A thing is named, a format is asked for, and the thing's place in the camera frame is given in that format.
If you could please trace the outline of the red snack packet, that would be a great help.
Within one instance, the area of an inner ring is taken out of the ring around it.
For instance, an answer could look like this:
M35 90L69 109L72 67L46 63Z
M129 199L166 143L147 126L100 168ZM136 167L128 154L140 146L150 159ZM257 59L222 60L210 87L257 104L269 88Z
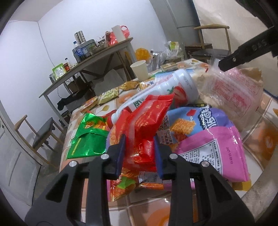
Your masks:
M134 154L139 143L156 135L163 118L173 102L174 95L149 95L126 119L125 156Z

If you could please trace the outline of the green foil snack bag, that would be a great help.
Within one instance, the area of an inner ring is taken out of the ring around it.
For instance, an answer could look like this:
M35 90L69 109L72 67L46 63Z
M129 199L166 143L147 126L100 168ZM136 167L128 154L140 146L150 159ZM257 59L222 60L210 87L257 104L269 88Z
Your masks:
M86 113L77 128L67 154L67 159L99 156L106 152L106 141L110 128L107 120Z

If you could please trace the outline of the grey rice cooker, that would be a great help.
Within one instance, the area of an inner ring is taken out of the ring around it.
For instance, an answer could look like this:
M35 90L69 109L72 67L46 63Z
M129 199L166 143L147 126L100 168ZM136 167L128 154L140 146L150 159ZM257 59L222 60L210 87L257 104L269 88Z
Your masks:
M74 41L73 45L73 56L76 59L77 63L80 63L91 56L90 47L96 46L96 42L94 39L90 39L89 41L83 42L82 44L78 45L77 41Z

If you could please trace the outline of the patterned tablecloth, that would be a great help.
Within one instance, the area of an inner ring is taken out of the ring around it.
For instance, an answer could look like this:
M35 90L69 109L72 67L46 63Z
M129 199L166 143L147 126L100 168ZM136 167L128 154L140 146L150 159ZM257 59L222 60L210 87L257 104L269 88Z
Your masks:
M72 112L60 225L112 225L108 201L157 176L170 203L133 197L126 225L253 225L277 200L277 103L257 112L261 71L198 66Z

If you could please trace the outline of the white paper roll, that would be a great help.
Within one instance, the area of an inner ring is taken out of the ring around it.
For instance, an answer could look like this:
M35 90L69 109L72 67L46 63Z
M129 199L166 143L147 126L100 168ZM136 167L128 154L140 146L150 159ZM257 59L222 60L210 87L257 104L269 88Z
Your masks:
M119 25L112 27L112 31L114 34L114 38L111 39L113 42L122 42L126 40L124 33L122 32L122 28Z

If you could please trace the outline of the pink purple snack bag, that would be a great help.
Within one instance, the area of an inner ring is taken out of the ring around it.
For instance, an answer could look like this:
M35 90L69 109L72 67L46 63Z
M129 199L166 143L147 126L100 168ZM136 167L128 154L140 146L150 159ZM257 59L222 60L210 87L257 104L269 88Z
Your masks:
M187 106L169 110L157 136L186 161L209 162L230 182L250 179L239 131L218 108Z

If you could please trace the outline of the clear bag of crackers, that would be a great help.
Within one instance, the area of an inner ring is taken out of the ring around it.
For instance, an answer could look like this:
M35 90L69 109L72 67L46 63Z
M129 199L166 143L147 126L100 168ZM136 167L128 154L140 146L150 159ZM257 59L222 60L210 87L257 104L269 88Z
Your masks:
M207 72L195 72L192 78L205 103L223 110L239 131L247 129L263 97L259 68L235 67L223 72L213 64Z

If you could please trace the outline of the orange flat snack packet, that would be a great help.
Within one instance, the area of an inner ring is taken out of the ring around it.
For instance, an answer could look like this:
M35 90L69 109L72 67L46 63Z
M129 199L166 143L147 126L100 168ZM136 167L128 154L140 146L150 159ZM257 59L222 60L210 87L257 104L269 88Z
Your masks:
M85 104L82 106L81 113L86 113L90 109L92 109L98 103L98 96L91 98L90 100L86 101Z

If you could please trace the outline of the grey side table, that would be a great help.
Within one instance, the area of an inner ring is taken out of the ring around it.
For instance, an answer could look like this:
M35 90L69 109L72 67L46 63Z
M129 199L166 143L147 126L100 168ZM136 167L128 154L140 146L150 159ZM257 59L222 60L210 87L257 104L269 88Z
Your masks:
M136 56L134 49L132 47L131 41L133 40L133 37L130 37L124 41L121 41L113 46L109 46L108 48L103 49L102 51L97 52L93 56L90 56L89 58L83 60L81 63L78 63L74 68L66 72L62 77L60 77L57 81L55 81L53 84L51 84L40 96L42 96L46 99L52 110L56 113L56 115L59 117L59 119L63 122L63 124L68 127L68 123L64 120L62 115L59 113L58 109L54 106L54 104L51 102L48 95L57 89L60 85L65 83L66 80L73 77L76 73L81 73L81 71L88 67L91 64L96 63L97 61L101 60L102 58L106 56L113 55L114 53L120 54L119 51L123 49L127 49L127 52L129 53L131 62L136 62Z

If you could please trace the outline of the red plastic bag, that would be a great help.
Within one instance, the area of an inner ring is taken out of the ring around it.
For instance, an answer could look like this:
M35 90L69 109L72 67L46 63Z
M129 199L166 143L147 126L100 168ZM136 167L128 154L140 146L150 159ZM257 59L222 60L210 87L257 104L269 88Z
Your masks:
M130 36L130 31L127 26L115 26L112 31L105 32L105 40L108 42L109 46L113 46L119 42L122 42Z

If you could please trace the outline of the white strawberry yogurt bottle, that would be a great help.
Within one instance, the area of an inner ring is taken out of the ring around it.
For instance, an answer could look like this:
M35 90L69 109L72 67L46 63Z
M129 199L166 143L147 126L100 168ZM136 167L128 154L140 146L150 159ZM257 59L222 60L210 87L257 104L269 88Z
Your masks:
M193 104L199 98L197 87L185 69L159 74L152 85L140 91L123 103L112 115L107 117L107 125L112 128L123 109L136 110L149 95L174 95L174 107Z

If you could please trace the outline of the orange snack packet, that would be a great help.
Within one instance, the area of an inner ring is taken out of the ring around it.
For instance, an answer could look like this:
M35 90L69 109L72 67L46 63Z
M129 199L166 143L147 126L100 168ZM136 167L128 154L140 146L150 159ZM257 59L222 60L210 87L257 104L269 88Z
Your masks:
M164 190L156 172L154 139L148 137L139 143L134 154L124 157L119 178L107 182L108 200L117 201L138 187Z
M85 104L82 106L81 113L86 113L90 109L92 109L98 103L98 96L91 98L90 100L86 101Z

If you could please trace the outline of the grey refrigerator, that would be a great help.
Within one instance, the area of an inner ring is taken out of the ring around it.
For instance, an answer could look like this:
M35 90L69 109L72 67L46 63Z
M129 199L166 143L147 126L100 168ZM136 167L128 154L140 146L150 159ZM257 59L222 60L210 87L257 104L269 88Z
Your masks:
M151 0L151 5L160 21L168 41L177 41L186 59L190 55L185 47L200 42L198 32L200 25L194 2L192 0Z

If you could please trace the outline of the green packet on side table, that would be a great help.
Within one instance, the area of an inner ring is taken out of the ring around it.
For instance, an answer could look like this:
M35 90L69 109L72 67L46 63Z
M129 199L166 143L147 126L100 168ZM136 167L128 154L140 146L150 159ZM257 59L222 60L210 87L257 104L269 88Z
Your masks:
M54 73L55 79L58 80L60 77L62 77L64 74L66 74L66 70L64 68L63 63L57 65L52 69L52 72Z

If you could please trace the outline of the white paper cup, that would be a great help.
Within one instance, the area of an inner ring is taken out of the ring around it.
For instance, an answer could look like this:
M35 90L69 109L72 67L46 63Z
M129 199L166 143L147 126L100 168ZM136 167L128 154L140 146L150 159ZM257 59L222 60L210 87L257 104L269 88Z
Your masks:
M134 62L130 65L137 79L142 82L149 78L148 69L145 60Z

